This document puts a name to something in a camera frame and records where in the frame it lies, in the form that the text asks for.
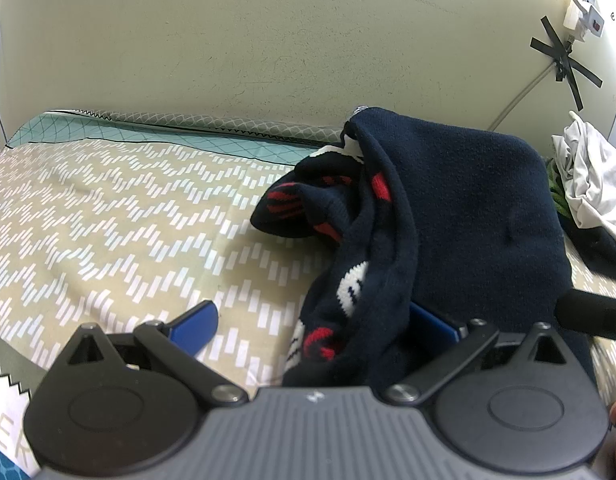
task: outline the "silver screw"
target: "silver screw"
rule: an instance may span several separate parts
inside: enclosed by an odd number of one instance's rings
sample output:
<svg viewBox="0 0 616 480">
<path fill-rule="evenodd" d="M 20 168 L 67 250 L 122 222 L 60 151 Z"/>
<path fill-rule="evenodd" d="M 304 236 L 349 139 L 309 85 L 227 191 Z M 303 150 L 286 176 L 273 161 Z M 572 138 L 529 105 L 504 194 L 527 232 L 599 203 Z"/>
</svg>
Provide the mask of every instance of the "silver screw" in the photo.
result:
<svg viewBox="0 0 616 480">
<path fill-rule="evenodd" d="M 220 384 L 213 388 L 211 395 L 218 402 L 239 402 L 243 399 L 243 390 L 233 384 Z"/>
<path fill-rule="evenodd" d="M 393 384 L 390 386 L 386 395 L 394 402 L 413 402 L 419 398 L 419 390 L 409 384 Z"/>
</svg>

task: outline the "white cloth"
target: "white cloth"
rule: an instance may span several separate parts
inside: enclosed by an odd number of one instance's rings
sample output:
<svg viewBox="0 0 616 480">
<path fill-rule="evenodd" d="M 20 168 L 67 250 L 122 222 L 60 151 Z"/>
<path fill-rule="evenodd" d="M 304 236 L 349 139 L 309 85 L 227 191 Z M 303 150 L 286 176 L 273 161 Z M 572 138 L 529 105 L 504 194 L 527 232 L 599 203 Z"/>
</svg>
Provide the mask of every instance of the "white cloth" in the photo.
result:
<svg viewBox="0 0 616 480">
<path fill-rule="evenodd" d="M 570 116 L 574 123 L 552 141 L 574 222 L 605 227 L 616 240 L 616 148 L 590 123 Z"/>
</svg>

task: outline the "clothing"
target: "clothing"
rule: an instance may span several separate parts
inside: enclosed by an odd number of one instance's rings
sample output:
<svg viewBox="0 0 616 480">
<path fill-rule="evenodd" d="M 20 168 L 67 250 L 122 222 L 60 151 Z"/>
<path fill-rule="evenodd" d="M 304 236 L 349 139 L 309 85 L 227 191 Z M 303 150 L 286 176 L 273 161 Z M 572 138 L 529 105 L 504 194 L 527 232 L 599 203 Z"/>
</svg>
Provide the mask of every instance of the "clothing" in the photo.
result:
<svg viewBox="0 0 616 480">
<path fill-rule="evenodd" d="M 555 161 L 578 228 L 603 227 L 616 240 L 616 148 L 574 112 L 553 136 Z"/>
<path fill-rule="evenodd" d="M 550 192 L 563 231 L 576 247 L 588 269 L 616 280 L 616 240 L 606 231 L 605 227 L 579 229 L 576 226 L 554 159 L 549 160 L 547 168 Z"/>
<path fill-rule="evenodd" d="M 523 140 L 368 108 L 302 160 L 252 215 L 335 248 L 303 303 L 283 384 L 381 390 L 425 360 L 409 304 L 505 332 L 556 326 L 570 265 L 540 156 Z M 592 373 L 585 337 L 562 331 Z"/>
</svg>

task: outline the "wall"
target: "wall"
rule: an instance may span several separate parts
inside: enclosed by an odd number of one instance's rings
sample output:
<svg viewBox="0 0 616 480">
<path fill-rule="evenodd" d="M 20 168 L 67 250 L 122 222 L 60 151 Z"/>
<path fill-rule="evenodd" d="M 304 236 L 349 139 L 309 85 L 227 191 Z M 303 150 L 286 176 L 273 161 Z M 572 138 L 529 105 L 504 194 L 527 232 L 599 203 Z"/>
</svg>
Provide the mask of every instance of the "wall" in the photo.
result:
<svg viewBox="0 0 616 480">
<path fill-rule="evenodd" d="M 616 0 L 601 8 L 606 15 Z M 357 105 L 486 128 L 549 62 L 568 0 L 0 0 L 6 134 L 49 108 L 342 124 Z M 616 114 L 616 21 L 575 47 L 582 114 Z M 574 107 L 549 76 L 500 131 L 549 150 Z"/>
</svg>

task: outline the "gray cable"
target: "gray cable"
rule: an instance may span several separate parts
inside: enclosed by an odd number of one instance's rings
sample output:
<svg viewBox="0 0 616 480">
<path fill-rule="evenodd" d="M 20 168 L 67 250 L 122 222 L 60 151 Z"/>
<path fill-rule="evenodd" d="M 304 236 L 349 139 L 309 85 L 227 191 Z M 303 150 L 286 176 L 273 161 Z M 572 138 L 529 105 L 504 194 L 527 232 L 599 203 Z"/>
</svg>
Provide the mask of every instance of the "gray cable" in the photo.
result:
<svg viewBox="0 0 616 480">
<path fill-rule="evenodd" d="M 508 117 L 508 114 L 521 102 L 521 100 L 523 100 L 523 98 L 526 97 L 526 95 L 529 94 L 529 92 L 534 87 L 536 87 L 542 81 L 542 79 L 545 78 L 545 76 L 547 76 L 550 73 L 550 69 L 553 67 L 554 64 L 555 64 L 554 61 L 550 62 L 550 64 L 547 67 L 545 67 L 545 69 L 543 69 L 539 75 L 537 75 L 532 81 L 530 81 L 529 85 L 527 85 L 523 90 L 521 90 L 517 94 L 517 96 L 514 99 L 512 99 L 510 104 L 508 104 L 507 107 L 505 107 L 504 110 L 494 120 L 494 122 L 490 124 L 490 126 L 488 127 L 488 130 L 490 132 L 494 132 L 499 126 L 499 124 L 501 124 L 504 121 L 504 119 Z"/>
</svg>

